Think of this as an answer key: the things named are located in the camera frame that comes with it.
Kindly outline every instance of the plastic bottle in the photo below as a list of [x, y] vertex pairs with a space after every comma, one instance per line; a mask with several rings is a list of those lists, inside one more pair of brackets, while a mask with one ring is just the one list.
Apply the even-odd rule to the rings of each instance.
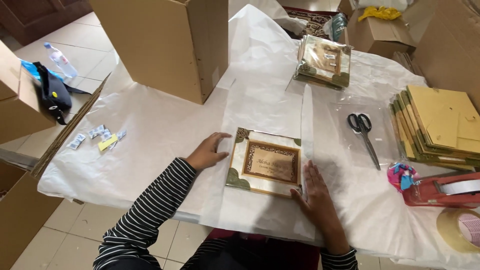
[[67, 77], [75, 77], [77, 75], [77, 70], [68, 62], [67, 58], [63, 56], [63, 53], [56, 48], [52, 47], [50, 43], [45, 42], [43, 44], [47, 48], [48, 57], [57, 64], [57, 66], [62, 70], [63, 74]]

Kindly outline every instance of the patterned carpet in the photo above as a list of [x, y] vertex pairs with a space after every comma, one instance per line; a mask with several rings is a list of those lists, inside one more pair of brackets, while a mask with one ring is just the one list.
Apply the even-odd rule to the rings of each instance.
[[338, 14], [338, 12], [330, 11], [308, 11], [298, 8], [283, 7], [290, 17], [296, 17], [308, 21], [307, 28], [303, 30], [300, 35], [285, 30], [291, 38], [300, 39], [303, 35], [309, 34], [316, 37], [328, 38], [328, 35], [324, 33], [323, 26], [330, 20], [332, 16]]

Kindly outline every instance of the person's left hand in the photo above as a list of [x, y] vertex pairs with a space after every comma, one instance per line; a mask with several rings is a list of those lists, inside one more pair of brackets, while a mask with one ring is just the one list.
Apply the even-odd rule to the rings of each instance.
[[212, 167], [217, 162], [228, 157], [228, 152], [217, 153], [218, 144], [223, 138], [231, 138], [228, 133], [215, 132], [203, 140], [195, 151], [185, 160], [196, 170]]

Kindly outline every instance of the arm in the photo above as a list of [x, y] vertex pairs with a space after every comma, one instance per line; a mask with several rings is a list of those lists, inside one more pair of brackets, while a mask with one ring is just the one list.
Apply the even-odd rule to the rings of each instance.
[[347, 237], [335, 211], [327, 186], [310, 160], [304, 167], [308, 202], [297, 190], [291, 189], [292, 197], [302, 212], [322, 233], [325, 248], [321, 249], [322, 266], [328, 270], [356, 270], [356, 250], [348, 245]]
[[183, 202], [197, 170], [213, 166], [228, 156], [227, 152], [216, 153], [219, 141], [225, 137], [230, 135], [214, 133], [186, 160], [175, 158], [172, 161], [115, 227], [103, 235], [104, 242], [98, 248], [94, 270], [110, 269], [123, 259], [142, 259], [142, 263], [160, 267], [147, 248], [156, 242], [160, 225], [171, 218]]

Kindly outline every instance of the clear tape roll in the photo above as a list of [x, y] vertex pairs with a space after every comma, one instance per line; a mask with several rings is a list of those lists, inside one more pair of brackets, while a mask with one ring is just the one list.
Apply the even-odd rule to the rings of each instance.
[[462, 253], [480, 253], [480, 214], [468, 209], [444, 209], [437, 230], [445, 242]]

